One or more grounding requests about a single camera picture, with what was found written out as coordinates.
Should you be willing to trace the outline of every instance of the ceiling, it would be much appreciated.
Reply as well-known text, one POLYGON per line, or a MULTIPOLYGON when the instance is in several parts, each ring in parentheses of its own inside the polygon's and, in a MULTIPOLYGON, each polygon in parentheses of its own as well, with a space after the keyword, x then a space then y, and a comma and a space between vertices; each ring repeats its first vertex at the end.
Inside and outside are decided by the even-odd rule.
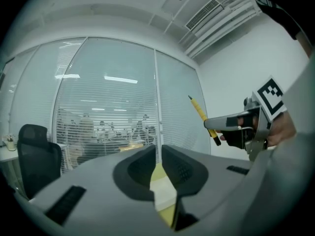
POLYGON ((185 24, 209 0, 31 0, 15 25, 20 36, 54 21, 79 15, 114 15, 141 21, 179 41, 185 24))

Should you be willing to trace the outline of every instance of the white desk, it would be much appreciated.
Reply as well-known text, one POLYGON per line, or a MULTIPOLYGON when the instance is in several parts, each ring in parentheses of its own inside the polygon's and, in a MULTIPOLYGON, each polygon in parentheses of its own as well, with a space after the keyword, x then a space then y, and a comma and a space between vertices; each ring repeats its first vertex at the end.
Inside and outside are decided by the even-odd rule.
MULTIPOLYGON (((63 150, 66 145, 65 144, 58 144, 63 150)), ((6 146, 0 147, 0 163, 11 161, 14 159, 17 159, 19 157, 18 155, 18 149, 15 151, 9 151, 6 146)))

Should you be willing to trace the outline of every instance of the black and white square tag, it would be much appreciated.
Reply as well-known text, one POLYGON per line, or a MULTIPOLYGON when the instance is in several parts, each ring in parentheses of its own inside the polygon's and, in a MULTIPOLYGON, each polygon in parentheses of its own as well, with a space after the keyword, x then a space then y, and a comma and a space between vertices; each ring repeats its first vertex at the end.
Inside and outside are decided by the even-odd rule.
POLYGON ((254 91, 260 104, 263 106, 268 118, 272 121, 285 110, 282 102, 283 90, 271 76, 257 91, 254 91))

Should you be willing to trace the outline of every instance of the human hand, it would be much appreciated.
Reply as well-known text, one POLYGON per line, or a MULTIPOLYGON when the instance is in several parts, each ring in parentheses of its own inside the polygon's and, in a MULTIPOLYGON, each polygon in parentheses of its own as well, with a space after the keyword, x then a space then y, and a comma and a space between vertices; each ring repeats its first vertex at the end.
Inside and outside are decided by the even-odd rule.
MULTIPOLYGON (((257 129, 258 126, 258 118, 254 117, 253 120, 254 130, 257 129)), ((244 123, 243 118, 238 119, 238 125, 241 126, 244 123)), ((271 126, 270 133, 267 137, 268 147, 278 145, 283 140, 289 139, 293 137, 296 133, 293 121, 289 115, 289 113, 283 112, 283 114, 279 115, 271 126)), ((225 141, 224 136, 220 136, 221 141, 225 141)))

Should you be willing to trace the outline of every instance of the fluorescent light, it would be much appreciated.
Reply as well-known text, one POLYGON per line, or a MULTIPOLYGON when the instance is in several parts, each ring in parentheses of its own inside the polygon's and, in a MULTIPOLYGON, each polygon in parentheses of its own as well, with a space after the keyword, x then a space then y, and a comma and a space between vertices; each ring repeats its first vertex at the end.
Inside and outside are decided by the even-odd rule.
POLYGON ((122 81, 122 82, 134 83, 134 84, 138 83, 138 81, 136 81, 136 80, 117 78, 117 77, 109 77, 109 76, 104 76, 104 79, 109 80, 109 81, 122 81))
POLYGON ((56 79, 67 79, 67 78, 80 78, 79 74, 65 74, 65 75, 56 75, 56 79))

